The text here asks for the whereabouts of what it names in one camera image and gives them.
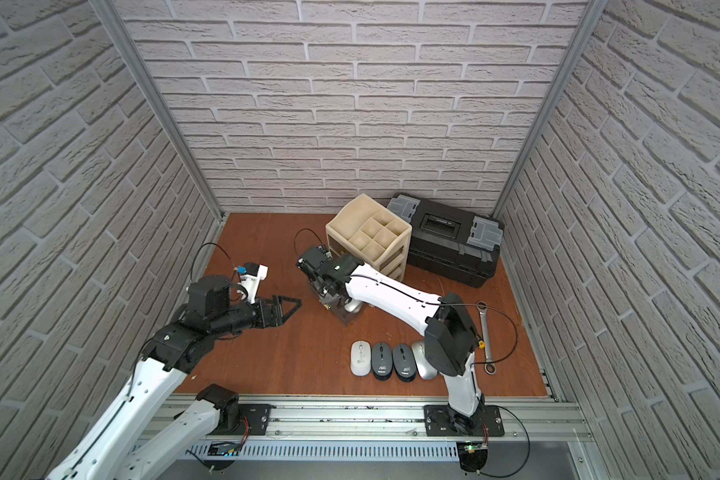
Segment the white computer mouse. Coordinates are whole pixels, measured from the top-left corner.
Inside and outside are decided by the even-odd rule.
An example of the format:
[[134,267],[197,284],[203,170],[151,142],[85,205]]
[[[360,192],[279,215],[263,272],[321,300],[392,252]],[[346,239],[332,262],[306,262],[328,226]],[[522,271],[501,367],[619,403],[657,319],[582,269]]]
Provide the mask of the white computer mouse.
[[365,340],[355,341],[350,349],[350,369],[353,375],[364,377],[371,372],[372,347]]

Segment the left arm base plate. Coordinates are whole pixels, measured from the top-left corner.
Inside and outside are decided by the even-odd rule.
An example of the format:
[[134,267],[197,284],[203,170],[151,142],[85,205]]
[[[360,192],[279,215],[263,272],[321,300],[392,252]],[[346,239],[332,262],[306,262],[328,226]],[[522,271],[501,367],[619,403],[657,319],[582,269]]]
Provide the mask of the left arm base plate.
[[212,435],[238,435],[244,433],[263,436],[273,406],[270,404],[240,404],[227,406],[221,410],[219,423]]

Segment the clear bottom drawer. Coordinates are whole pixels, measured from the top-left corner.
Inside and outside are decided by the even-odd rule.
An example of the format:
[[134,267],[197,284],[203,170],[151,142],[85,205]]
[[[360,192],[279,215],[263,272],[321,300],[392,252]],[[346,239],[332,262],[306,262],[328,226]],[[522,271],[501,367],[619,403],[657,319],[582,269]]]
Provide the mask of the clear bottom drawer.
[[321,304],[331,312],[344,326],[348,326],[360,314],[365,303],[350,298],[346,293],[331,292],[328,289],[319,291]]

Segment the dark grey computer mouse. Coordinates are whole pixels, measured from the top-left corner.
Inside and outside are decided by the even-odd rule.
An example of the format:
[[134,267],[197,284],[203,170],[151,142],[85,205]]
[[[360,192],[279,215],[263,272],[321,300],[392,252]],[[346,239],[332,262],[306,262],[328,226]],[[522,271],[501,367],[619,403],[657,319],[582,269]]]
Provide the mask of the dark grey computer mouse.
[[398,344],[392,349],[393,366],[396,375],[403,382],[412,382],[417,376],[417,365],[411,347]]
[[394,370],[393,352],[385,342],[378,342],[372,346],[371,372],[380,381],[389,380]]

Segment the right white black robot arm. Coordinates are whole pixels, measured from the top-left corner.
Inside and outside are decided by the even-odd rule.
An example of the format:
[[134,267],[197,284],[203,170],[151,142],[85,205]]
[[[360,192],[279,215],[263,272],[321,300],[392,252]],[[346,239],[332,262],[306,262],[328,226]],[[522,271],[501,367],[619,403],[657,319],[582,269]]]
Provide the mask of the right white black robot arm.
[[370,305],[420,334],[427,361],[444,376],[451,411],[463,418],[476,414],[484,399],[474,371],[481,338],[461,297],[416,290],[351,254],[333,258],[323,246],[301,254],[297,267],[320,303],[342,322]]

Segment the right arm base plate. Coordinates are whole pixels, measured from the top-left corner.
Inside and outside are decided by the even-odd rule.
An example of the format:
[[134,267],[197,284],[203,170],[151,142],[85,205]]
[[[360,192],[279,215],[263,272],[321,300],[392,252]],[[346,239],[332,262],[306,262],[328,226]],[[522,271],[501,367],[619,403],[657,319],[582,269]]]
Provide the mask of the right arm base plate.
[[496,405],[479,405],[472,416],[457,413],[447,405],[423,407],[426,434],[429,437],[503,437],[505,429]]

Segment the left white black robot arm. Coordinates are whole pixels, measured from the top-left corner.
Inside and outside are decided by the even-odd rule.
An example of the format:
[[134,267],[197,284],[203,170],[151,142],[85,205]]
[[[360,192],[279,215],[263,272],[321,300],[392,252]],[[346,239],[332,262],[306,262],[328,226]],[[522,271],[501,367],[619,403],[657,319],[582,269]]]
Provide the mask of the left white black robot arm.
[[214,275],[191,284],[187,303],[145,342],[118,397],[49,478],[156,479],[204,436],[240,427],[237,394],[211,385],[169,426],[143,446],[136,444],[165,400],[217,341],[248,329],[279,327],[300,308],[296,298],[256,297],[259,281]]

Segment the beige drawer organizer cabinet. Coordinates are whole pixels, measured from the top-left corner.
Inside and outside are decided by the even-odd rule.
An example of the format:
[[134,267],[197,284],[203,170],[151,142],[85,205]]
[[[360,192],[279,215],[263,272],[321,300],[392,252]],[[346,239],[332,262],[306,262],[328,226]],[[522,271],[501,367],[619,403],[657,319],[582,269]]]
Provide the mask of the beige drawer organizer cabinet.
[[325,230],[335,258],[349,253],[394,280],[404,280],[412,227],[370,196],[361,194],[347,203]]

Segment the silver computer mouse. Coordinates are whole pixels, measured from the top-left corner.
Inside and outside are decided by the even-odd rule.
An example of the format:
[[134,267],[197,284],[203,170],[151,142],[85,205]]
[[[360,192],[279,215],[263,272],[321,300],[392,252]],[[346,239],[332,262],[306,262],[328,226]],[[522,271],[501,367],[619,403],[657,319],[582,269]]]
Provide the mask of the silver computer mouse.
[[411,350],[417,368],[418,376],[423,380],[433,380],[438,376],[438,371],[433,367],[426,357],[425,342],[415,341],[411,344]]
[[349,299],[343,305],[343,312],[348,315],[356,315],[363,308],[364,303],[357,299]]

